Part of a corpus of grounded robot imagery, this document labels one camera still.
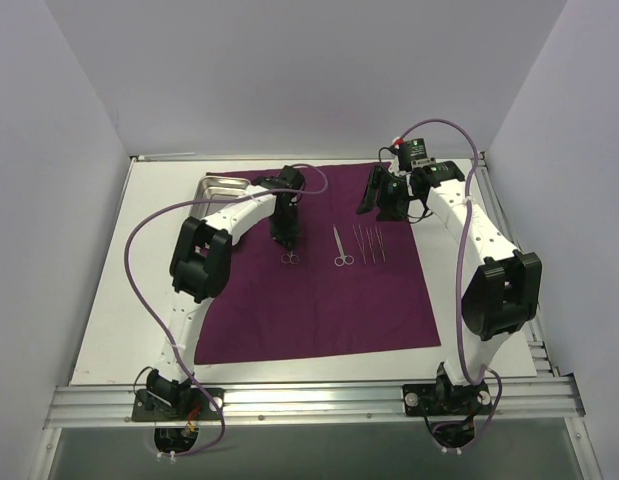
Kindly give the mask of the steel instrument tray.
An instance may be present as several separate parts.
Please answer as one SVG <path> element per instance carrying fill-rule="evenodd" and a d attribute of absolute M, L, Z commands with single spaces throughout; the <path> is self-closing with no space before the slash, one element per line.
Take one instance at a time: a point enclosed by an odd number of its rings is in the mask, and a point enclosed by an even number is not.
<path fill-rule="evenodd" d="M 250 181 L 244 178 L 206 175 L 200 179 L 189 215 L 198 220 L 221 210 L 222 200 L 234 200 L 245 194 Z"/>

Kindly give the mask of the steel tweezers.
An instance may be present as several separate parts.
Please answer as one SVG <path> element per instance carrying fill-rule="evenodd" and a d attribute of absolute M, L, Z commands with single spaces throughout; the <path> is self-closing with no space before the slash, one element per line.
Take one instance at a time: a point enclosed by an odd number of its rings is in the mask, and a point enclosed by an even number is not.
<path fill-rule="evenodd" d="M 375 227 L 375 233 L 376 233 L 377 242 L 378 242 L 378 246 L 379 246 L 379 249 L 380 249 L 381 257 L 383 259 L 383 262 L 386 262 L 386 252 L 385 252 L 385 248 L 384 248 L 384 241 L 383 241 L 382 231 L 381 231 L 381 229 L 378 226 Z"/>
<path fill-rule="evenodd" d="M 360 254 L 361 254 L 361 257 L 362 257 L 363 264 L 366 265 L 367 264 L 366 248 L 365 248 L 365 244 L 364 244 L 362 227 L 360 225 L 357 225 L 357 226 L 353 226 L 352 229 L 353 229 L 353 232 L 354 232 L 354 237 L 355 237 L 356 242 L 358 244 L 358 248 L 360 250 Z"/>

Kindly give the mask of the steel scissors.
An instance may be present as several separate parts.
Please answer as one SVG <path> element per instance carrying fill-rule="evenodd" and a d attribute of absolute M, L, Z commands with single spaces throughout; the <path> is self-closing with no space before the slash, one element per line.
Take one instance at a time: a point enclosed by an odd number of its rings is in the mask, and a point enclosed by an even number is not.
<path fill-rule="evenodd" d="M 298 254 L 292 246 L 288 246 L 281 256 L 281 262 L 285 265 L 297 265 L 300 262 Z"/>
<path fill-rule="evenodd" d="M 342 240 L 339 235 L 339 231 L 335 224 L 332 225 L 334 241 L 338 250 L 338 255 L 334 258 L 333 262 L 336 267 L 351 266 L 354 263 L 354 258 L 348 255 L 343 247 Z"/>

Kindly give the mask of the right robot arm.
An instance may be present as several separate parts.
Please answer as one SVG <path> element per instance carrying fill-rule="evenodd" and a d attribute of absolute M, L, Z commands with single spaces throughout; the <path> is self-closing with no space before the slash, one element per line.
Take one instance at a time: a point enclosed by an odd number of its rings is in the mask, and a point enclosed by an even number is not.
<path fill-rule="evenodd" d="M 389 146 L 397 164 L 371 170 L 356 210 L 376 210 L 379 221 L 405 221 L 411 202 L 437 217 L 458 245 L 455 273 L 456 352 L 442 364 L 447 377 L 433 388 L 444 412 L 469 400 L 500 347 L 537 311 L 542 262 L 523 253 L 488 218 L 470 193 L 471 173 L 452 161 L 438 162 L 423 140 L 398 138 Z"/>

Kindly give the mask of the purple cloth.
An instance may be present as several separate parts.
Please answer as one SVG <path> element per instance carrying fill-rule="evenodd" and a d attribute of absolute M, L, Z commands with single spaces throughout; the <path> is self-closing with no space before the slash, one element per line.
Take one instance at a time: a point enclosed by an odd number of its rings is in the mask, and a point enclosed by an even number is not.
<path fill-rule="evenodd" d="M 357 216 L 371 164 L 305 170 L 310 195 L 299 205 L 297 265 L 262 221 L 242 236 L 229 282 L 209 308 L 197 344 L 199 365 L 292 360 L 428 348 L 440 339 L 410 225 Z M 351 266 L 336 267 L 335 224 Z M 364 265 L 352 227 L 360 225 Z M 373 264 L 365 227 L 382 231 Z"/>

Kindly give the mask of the white thin instrument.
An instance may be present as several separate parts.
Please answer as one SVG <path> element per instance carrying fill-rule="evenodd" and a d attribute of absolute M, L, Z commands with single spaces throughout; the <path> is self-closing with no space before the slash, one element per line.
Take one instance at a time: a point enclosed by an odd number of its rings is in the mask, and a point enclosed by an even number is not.
<path fill-rule="evenodd" d="M 368 241 L 372 263 L 376 264 L 377 263 L 377 256 L 376 256 L 377 237 L 376 237 L 375 230 L 373 227 L 366 226 L 365 233 L 366 233 L 366 238 Z"/>

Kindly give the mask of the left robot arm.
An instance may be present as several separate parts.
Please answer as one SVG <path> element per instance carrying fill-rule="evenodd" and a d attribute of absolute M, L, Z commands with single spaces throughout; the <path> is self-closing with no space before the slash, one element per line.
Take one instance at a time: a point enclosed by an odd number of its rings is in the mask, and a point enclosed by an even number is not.
<path fill-rule="evenodd" d="M 285 250 L 282 261 L 299 262 L 294 249 L 300 234 L 298 196 L 304 186 L 299 167 L 285 166 L 238 193 L 200 198 L 199 205 L 220 209 L 204 217 L 189 216 L 181 225 L 169 265 L 176 308 L 160 360 L 146 381 L 155 408 L 166 418 L 179 419 L 190 409 L 197 335 L 212 301 L 228 284 L 233 249 L 241 237 L 267 220 L 271 238 Z"/>

